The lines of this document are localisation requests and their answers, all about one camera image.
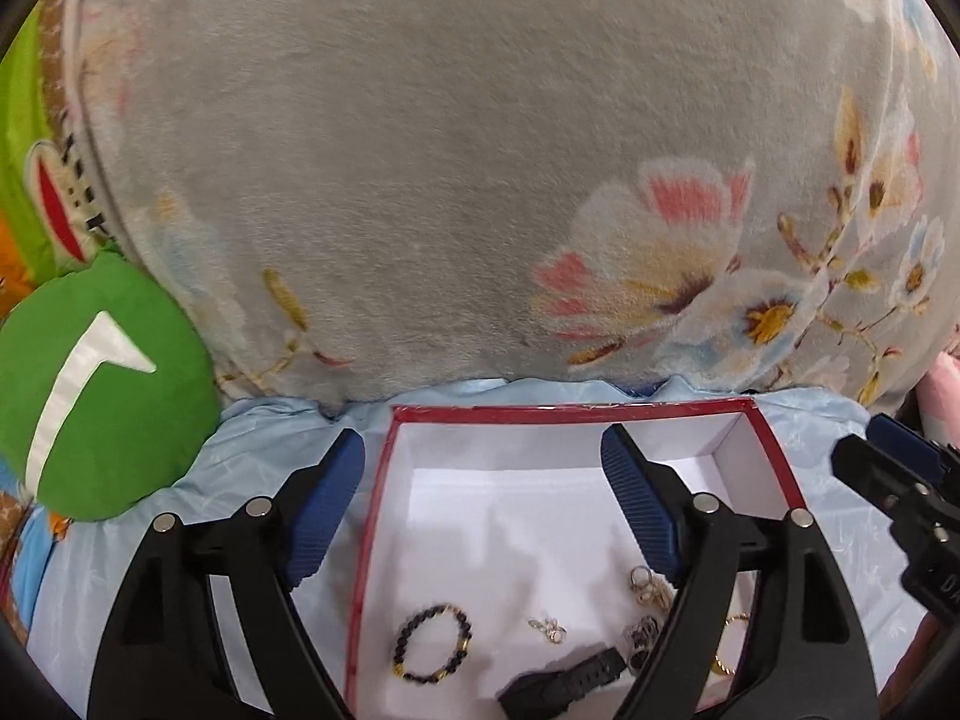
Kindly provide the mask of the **gold hoop pendant earring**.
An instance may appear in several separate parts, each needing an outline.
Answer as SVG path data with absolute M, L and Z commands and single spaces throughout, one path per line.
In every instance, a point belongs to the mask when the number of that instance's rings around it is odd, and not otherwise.
M 560 622 L 553 617 L 544 617 L 544 619 L 529 619 L 527 621 L 529 628 L 538 632 L 550 645 L 560 647 L 566 640 L 568 633 Z

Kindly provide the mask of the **gold chain bangle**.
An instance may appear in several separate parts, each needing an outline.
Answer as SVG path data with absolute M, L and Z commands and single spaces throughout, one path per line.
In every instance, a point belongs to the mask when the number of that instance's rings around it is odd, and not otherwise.
M 743 611 L 726 616 L 724 626 L 722 626 L 721 639 L 719 639 L 718 648 L 715 656 L 713 656 L 713 663 L 711 663 L 711 673 L 719 676 L 719 678 L 732 678 L 736 674 L 742 658 L 748 624 L 750 624 L 750 614 Z

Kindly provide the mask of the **pink white plush pillow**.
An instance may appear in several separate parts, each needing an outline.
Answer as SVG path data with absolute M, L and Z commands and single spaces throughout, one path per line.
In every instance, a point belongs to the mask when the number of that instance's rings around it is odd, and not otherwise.
M 926 437 L 939 444 L 960 440 L 960 369 L 958 359 L 939 353 L 916 387 L 919 416 Z

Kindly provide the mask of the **light blue palm bedsheet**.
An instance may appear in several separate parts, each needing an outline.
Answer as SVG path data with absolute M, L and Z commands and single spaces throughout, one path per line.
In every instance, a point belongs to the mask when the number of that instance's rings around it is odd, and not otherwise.
M 304 466 L 316 465 L 335 436 L 355 429 L 368 458 L 364 478 L 319 572 L 293 593 L 298 613 L 335 684 L 347 668 L 348 606 L 355 589 L 359 542 L 394 405 L 565 406 L 717 400 L 672 379 L 635 398 L 605 382 L 479 380 L 433 388 L 392 405 L 353 406 L 340 418 L 297 398 L 252 398 L 224 411 L 218 431 L 172 488 L 161 489 L 120 517 L 75 523 L 55 546 L 39 589 L 28 649 L 65 702 L 86 715 L 89 684 L 104 624 L 128 563 L 149 522 L 161 512 L 184 523 L 220 520 L 257 494 L 274 494 Z M 890 538 L 889 521 L 830 472 L 830 450 L 848 434 L 862 436 L 869 415 L 854 400 L 825 388 L 789 388 L 755 403 L 784 450 L 805 502 L 832 546 L 871 651 L 877 684 L 887 681 L 924 616 L 901 588 L 907 560 Z

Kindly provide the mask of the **red gift box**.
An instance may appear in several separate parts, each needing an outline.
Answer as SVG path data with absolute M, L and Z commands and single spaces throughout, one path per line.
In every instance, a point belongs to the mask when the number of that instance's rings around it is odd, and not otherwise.
M 601 466 L 623 424 L 649 460 L 732 511 L 778 518 L 802 504 L 788 459 L 747 398 L 565 406 L 399 406 L 359 551 L 345 699 L 359 718 L 494 718 L 526 671 L 564 668 L 622 642 L 641 606 L 644 556 Z M 451 678 L 398 678 L 398 629 L 430 606 L 462 611 L 469 656 Z M 529 628 L 553 617 L 560 647 Z

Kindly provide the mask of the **green plush pillow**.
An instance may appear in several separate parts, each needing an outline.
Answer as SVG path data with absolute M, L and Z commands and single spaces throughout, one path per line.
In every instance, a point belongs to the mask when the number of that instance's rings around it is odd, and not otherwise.
M 106 520 L 171 486 L 220 419 L 205 344 L 138 266 L 101 252 L 2 323 L 2 457 L 26 493 Z

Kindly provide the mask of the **grey floral blanket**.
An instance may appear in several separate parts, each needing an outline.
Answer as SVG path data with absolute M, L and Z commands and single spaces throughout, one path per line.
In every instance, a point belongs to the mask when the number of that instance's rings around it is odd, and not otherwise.
M 898 405 L 958 333 L 924 0 L 43 0 L 229 395 L 679 376 Z

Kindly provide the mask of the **colourful cartoon blanket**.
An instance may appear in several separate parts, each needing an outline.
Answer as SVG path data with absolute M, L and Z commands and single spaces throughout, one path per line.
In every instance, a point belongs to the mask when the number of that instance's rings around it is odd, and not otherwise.
M 39 0 L 2 57 L 2 312 L 109 241 L 68 109 L 65 13 Z M 26 642 L 50 553 L 70 522 L 2 463 L 2 616 Z

